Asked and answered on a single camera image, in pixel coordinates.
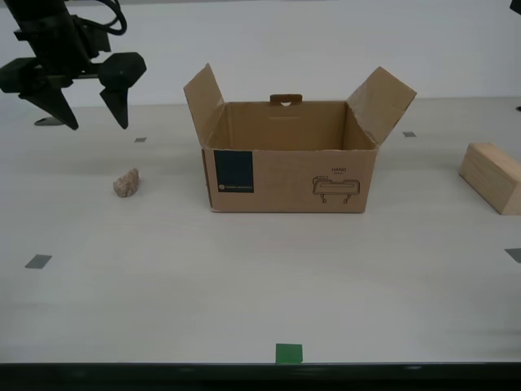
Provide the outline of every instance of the white wall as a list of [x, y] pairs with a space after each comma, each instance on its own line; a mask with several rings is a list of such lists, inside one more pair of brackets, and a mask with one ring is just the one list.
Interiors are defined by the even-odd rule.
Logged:
[[[184, 103], [182, 87], [209, 62], [226, 100], [302, 93], [341, 99], [379, 65], [422, 97], [521, 95], [521, 15], [510, 0], [272, 0], [128, 5], [114, 51], [138, 51], [148, 72], [131, 103]], [[72, 13], [109, 20], [104, 7]], [[0, 63], [30, 55], [0, 10]], [[67, 91], [102, 104], [96, 81]]]

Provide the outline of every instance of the white table surface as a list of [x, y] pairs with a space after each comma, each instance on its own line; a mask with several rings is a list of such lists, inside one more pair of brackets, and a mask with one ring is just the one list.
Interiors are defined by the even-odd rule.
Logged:
[[[128, 130], [105, 108], [77, 109], [76, 132], [36, 111], [4, 125], [0, 361], [274, 362], [276, 343], [305, 362], [520, 360], [521, 217], [458, 176], [471, 142], [521, 160], [520, 104], [415, 101], [351, 215], [210, 212], [185, 106], [131, 108]], [[52, 259], [25, 269], [35, 254]]]

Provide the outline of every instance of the box tab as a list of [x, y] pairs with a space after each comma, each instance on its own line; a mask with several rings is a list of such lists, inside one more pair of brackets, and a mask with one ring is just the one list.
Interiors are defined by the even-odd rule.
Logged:
[[416, 91], [378, 67], [348, 98], [360, 127], [379, 146], [409, 107]]

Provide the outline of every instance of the green tape marker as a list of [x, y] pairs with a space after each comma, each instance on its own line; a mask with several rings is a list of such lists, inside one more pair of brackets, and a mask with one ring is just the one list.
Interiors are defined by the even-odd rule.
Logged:
[[276, 344], [275, 363], [276, 364], [301, 364], [302, 345], [297, 344]]

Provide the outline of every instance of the cable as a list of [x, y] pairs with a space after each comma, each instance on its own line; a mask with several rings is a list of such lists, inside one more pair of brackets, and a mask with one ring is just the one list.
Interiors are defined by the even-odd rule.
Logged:
[[[125, 34], [127, 31], [127, 19], [125, 18], [125, 15], [123, 15], [123, 12], [121, 11], [119, 0], [115, 0], [115, 2], [113, 2], [112, 0], [96, 0], [96, 1], [102, 2], [107, 7], [109, 7], [112, 11], [114, 11], [114, 13], [116, 14], [116, 21], [115, 22], [113, 21], [114, 23], [111, 22], [108, 24], [100, 24], [98, 22], [94, 22], [93, 20], [81, 18], [81, 22], [83, 23], [83, 25], [94, 27], [96, 29], [102, 30], [102, 31], [112, 34], [112, 35]], [[112, 27], [110, 27], [117, 22], [120, 22], [121, 29], [116, 30], [116, 29], [113, 29]]]
[[[116, 5], [121, 9], [120, 0], [114, 0], [114, 2], [115, 2]], [[110, 23], [106, 23], [106, 24], [104, 24], [104, 26], [111, 27], [111, 26], [113, 26], [114, 24], [116, 24], [118, 21], [119, 21], [119, 18], [116, 16], [116, 17], [112, 20], [112, 22], [110, 22]]]

